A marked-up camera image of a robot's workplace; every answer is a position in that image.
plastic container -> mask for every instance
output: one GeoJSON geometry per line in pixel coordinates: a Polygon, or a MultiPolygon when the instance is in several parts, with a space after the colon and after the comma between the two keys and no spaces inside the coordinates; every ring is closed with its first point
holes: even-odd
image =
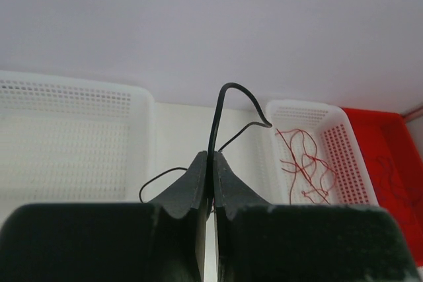
{"type": "MultiPolygon", "coordinates": [[[[345,112],[336,106],[297,100],[273,100],[266,107],[266,116],[273,123],[272,129],[264,129],[264,154],[267,157],[263,166],[269,178],[271,196],[266,197],[272,203],[311,204],[310,197],[304,195],[309,190],[305,178],[297,177],[295,186],[293,174],[280,160],[290,161],[292,155],[276,129],[289,131],[305,130],[314,139],[317,156],[334,170],[323,179],[324,184],[333,187],[328,191],[327,201],[314,193],[313,201],[324,204],[372,204],[377,205],[369,175],[358,147],[354,132],[345,112]]],[[[302,139],[293,139],[294,151],[302,148],[302,139]]],[[[305,140],[306,148],[312,147],[310,139],[305,140]]],[[[323,175],[325,168],[319,165],[315,175],[323,175]]]]}
{"type": "Polygon", "coordinates": [[[0,71],[0,221],[38,201],[137,201],[153,168],[148,91],[0,71]]]}
{"type": "Polygon", "coordinates": [[[408,247],[423,265],[423,163],[398,114],[344,109],[380,206],[397,220],[408,247]]]}

red thread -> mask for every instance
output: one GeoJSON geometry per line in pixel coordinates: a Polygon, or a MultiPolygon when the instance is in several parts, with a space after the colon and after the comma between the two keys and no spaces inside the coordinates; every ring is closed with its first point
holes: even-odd
{"type": "Polygon", "coordinates": [[[415,219],[412,208],[420,203],[423,196],[422,191],[394,182],[396,171],[391,158],[383,155],[373,158],[364,153],[363,157],[374,181],[373,188],[381,205],[384,205],[386,201],[393,201],[394,199],[397,203],[396,209],[393,210],[396,220],[402,225],[413,225],[415,219]]]}
{"type": "Polygon", "coordinates": [[[293,174],[293,180],[289,189],[289,204],[292,204],[292,195],[298,180],[297,175],[300,173],[300,175],[302,175],[303,179],[307,181],[308,186],[310,187],[310,190],[301,190],[301,194],[307,199],[309,199],[313,204],[322,204],[323,202],[325,202],[330,205],[328,201],[329,191],[331,191],[331,189],[335,187],[336,179],[338,176],[337,173],[330,168],[329,164],[326,161],[317,157],[317,144],[313,137],[308,132],[301,129],[293,129],[289,131],[280,131],[279,129],[276,129],[276,131],[276,135],[279,135],[282,138],[285,143],[285,146],[290,151],[292,157],[291,162],[286,160],[280,160],[280,162],[284,164],[284,167],[282,167],[281,169],[284,172],[293,174]],[[288,142],[287,139],[284,137],[284,134],[289,133],[292,133],[292,135],[288,142]],[[302,153],[300,153],[299,155],[296,155],[293,150],[293,140],[297,135],[302,138],[302,153]],[[305,146],[306,138],[311,141],[311,151],[308,151],[305,146]],[[315,174],[320,164],[325,168],[325,171],[318,177],[318,180],[315,181],[315,174]],[[325,188],[323,180],[326,177],[329,178],[330,174],[333,174],[333,183],[328,188],[325,188]],[[317,201],[316,199],[313,199],[313,196],[320,197],[320,200],[317,201]]]}

white surface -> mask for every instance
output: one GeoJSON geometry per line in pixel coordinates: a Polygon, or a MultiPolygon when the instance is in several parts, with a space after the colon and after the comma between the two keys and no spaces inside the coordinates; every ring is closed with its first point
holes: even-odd
{"type": "MultiPolygon", "coordinates": [[[[157,174],[174,166],[188,167],[195,155],[207,150],[214,108],[157,104],[157,174]]],[[[252,112],[224,110],[217,135],[218,148],[245,124],[257,120],[252,112]]],[[[234,173],[256,192],[268,197],[268,184],[260,180],[256,162],[255,138],[263,128],[250,127],[223,152],[234,173]]],[[[151,199],[182,175],[182,171],[167,174],[145,189],[151,199]]],[[[205,282],[217,281],[214,219],[207,222],[205,282]]]]}
{"type": "MultiPolygon", "coordinates": [[[[404,112],[423,100],[423,0],[0,0],[0,69],[404,112]]],[[[235,98],[231,107],[247,105],[235,98]]]]}
{"type": "Polygon", "coordinates": [[[274,185],[273,188],[278,188],[276,192],[278,197],[274,197],[273,202],[378,205],[356,136],[342,109],[316,102],[273,100],[266,106],[266,117],[274,125],[272,129],[265,131],[270,144],[264,146],[273,150],[271,155],[275,171],[268,173],[268,181],[274,185]],[[278,130],[284,132],[293,129],[302,129],[309,133],[310,137],[306,135],[301,137],[301,134],[295,132],[283,133],[288,143],[292,137],[293,152],[291,152],[278,134],[278,130]],[[293,154],[299,164],[305,159],[303,166],[313,162],[304,157],[304,148],[313,157],[315,156],[313,151],[317,149],[317,158],[326,161],[337,174],[335,178],[334,173],[327,172],[322,164],[303,169],[309,174],[309,182],[312,182],[315,188],[324,190],[331,188],[327,196],[321,192],[311,192],[313,187],[300,172],[296,178],[294,174],[286,172],[297,169],[293,165],[293,154]],[[303,195],[303,192],[309,193],[308,197],[303,195]]]}
{"type": "Polygon", "coordinates": [[[27,202],[138,201],[153,108],[137,87],[0,71],[0,218],[27,202]]]}
{"type": "Polygon", "coordinates": [[[417,118],[407,123],[407,128],[411,133],[414,144],[423,159],[423,117],[417,118]]]}

black cable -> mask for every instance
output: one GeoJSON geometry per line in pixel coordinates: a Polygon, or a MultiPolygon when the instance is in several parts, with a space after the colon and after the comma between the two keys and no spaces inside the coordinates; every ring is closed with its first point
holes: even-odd
{"type": "Polygon", "coordinates": [[[207,173],[211,174],[208,175],[207,180],[207,190],[208,190],[208,213],[207,216],[209,217],[211,211],[212,211],[212,202],[213,202],[213,196],[214,196],[214,184],[213,184],[213,161],[214,161],[214,149],[216,146],[216,139],[217,139],[217,131],[219,130],[219,123],[220,118],[222,117],[222,111],[223,111],[223,103],[225,101],[225,94],[226,91],[230,88],[235,88],[237,90],[240,90],[246,96],[251,100],[252,104],[256,108],[256,111],[258,113],[258,116],[262,120],[262,123],[260,122],[251,122],[247,124],[244,128],[240,130],[235,136],[233,136],[228,142],[226,142],[219,151],[222,151],[228,144],[230,144],[232,141],[234,141],[236,138],[242,134],[248,127],[252,125],[259,125],[261,127],[267,127],[271,128],[272,124],[266,119],[266,117],[263,114],[262,108],[260,107],[260,104],[258,103],[257,99],[254,97],[254,95],[246,89],[244,86],[237,84],[237,83],[226,83],[222,86],[219,92],[219,96],[217,97],[217,104],[216,109],[214,112],[213,117],[213,123],[211,125],[211,131],[210,131],[210,138],[209,138],[209,145],[207,150],[207,173]]]}
{"type": "Polygon", "coordinates": [[[236,138],[238,138],[245,130],[247,130],[252,125],[259,125],[260,127],[269,128],[265,123],[262,122],[250,122],[248,123],[244,128],[242,128],[236,135],[234,135],[228,142],[226,142],[224,145],[220,147],[218,152],[222,152],[224,148],[226,148],[232,141],[234,141],[236,138]]]}
{"type": "Polygon", "coordinates": [[[154,182],[154,181],[156,181],[158,178],[161,178],[163,175],[165,175],[165,174],[168,174],[169,172],[172,172],[172,171],[176,171],[176,170],[183,170],[183,171],[187,171],[188,169],[187,168],[181,168],[181,167],[176,167],[176,168],[171,168],[171,169],[169,169],[169,170],[167,170],[167,171],[164,171],[163,173],[160,173],[158,176],[155,176],[154,178],[152,178],[150,181],[148,181],[147,183],[145,183],[142,187],[141,187],[141,189],[139,190],[139,193],[138,193],[138,197],[139,197],[139,201],[140,202],[142,202],[142,203],[144,203],[143,202],[143,199],[141,198],[141,193],[142,193],[142,191],[143,191],[143,189],[148,185],[148,184],[150,184],[150,183],[152,183],[152,182],[154,182]]]}
{"type": "MultiPolygon", "coordinates": [[[[254,97],[254,95],[248,89],[246,89],[244,86],[237,84],[237,83],[227,83],[227,84],[223,85],[220,92],[219,92],[219,96],[217,98],[217,105],[216,105],[216,109],[215,109],[213,123],[211,125],[211,132],[210,132],[210,139],[209,139],[208,153],[207,153],[207,165],[208,165],[207,170],[208,171],[212,171],[212,168],[213,168],[214,148],[215,148],[215,143],[216,143],[216,138],[217,138],[217,131],[219,129],[220,118],[221,118],[222,110],[223,110],[223,102],[225,101],[225,94],[226,94],[226,91],[229,88],[235,88],[237,90],[240,90],[244,94],[246,94],[247,97],[253,103],[254,107],[257,110],[258,116],[260,117],[260,119],[263,122],[250,122],[250,123],[248,123],[237,134],[235,134],[232,138],[230,138],[230,140],[228,140],[228,142],[226,142],[224,145],[222,145],[220,147],[220,149],[218,150],[218,152],[222,152],[224,150],[224,148],[226,148],[231,142],[233,142],[236,138],[238,138],[245,130],[247,130],[252,125],[258,125],[260,127],[265,127],[265,128],[271,128],[272,127],[272,124],[264,116],[262,108],[260,107],[260,104],[258,103],[257,99],[254,97]]],[[[185,170],[185,171],[187,171],[186,168],[176,167],[176,168],[171,168],[167,171],[164,171],[163,173],[160,173],[158,176],[152,178],[150,181],[148,181],[147,183],[145,183],[141,187],[141,189],[139,190],[139,193],[138,193],[139,201],[143,203],[143,200],[141,198],[141,193],[147,185],[156,181],[158,178],[164,176],[165,174],[172,172],[172,171],[175,171],[175,170],[185,170]]],[[[208,207],[209,211],[212,210],[211,204],[212,203],[209,203],[209,207],[208,207]]]]}
{"type": "Polygon", "coordinates": [[[222,116],[222,111],[223,111],[223,102],[225,101],[226,91],[230,88],[235,88],[237,90],[240,90],[244,94],[246,94],[246,96],[251,100],[252,104],[256,108],[258,116],[260,117],[262,122],[250,122],[250,123],[248,123],[236,135],[234,135],[228,142],[226,142],[219,149],[219,152],[221,152],[224,148],[226,148],[226,146],[228,146],[228,144],[230,144],[232,141],[234,141],[236,138],[238,138],[248,127],[250,127],[252,125],[259,125],[260,127],[265,127],[265,128],[271,128],[272,127],[272,124],[264,116],[262,108],[260,107],[260,104],[258,103],[257,99],[254,97],[254,95],[248,89],[246,89],[244,86],[237,84],[237,83],[224,84],[222,86],[222,88],[220,89],[219,96],[217,97],[216,109],[215,109],[215,112],[214,112],[213,123],[211,125],[209,145],[208,145],[208,151],[207,151],[207,165],[208,165],[209,170],[212,170],[212,168],[213,168],[214,148],[215,148],[215,144],[216,144],[217,131],[219,129],[220,118],[222,116]]]}

perforated basket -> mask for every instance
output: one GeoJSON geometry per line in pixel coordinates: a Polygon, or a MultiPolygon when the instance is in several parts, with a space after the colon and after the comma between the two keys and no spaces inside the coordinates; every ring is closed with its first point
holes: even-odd
{"type": "Polygon", "coordinates": [[[0,217],[36,201],[136,201],[153,105],[138,87],[0,71],[0,217]]]}
{"type": "MultiPolygon", "coordinates": [[[[273,203],[283,204],[377,205],[360,148],[348,117],[341,108],[315,102],[273,100],[266,107],[266,115],[274,125],[272,129],[264,129],[263,132],[263,148],[266,151],[264,165],[267,167],[270,185],[268,199],[273,203]],[[297,173],[295,184],[292,186],[295,175],[286,171],[292,171],[293,165],[282,162],[293,162],[292,153],[277,129],[302,129],[314,139],[317,146],[316,157],[327,162],[334,171],[325,174],[325,166],[316,165],[314,175],[324,175],[322,188],[330,189],[326,201],[321,199],[321,195],[316,191],[310,194],[310,183],[301,173],[297,173]]],[[[292,136],[290,133],[284,135],[286,139],[292,136]]],[[[316,149],[316,146],[309,137],[302,138],[299,134],[292,139],[292,149],[296,153],[300,153],[302,147],[309,150],[312,147],[316,149]]]]}

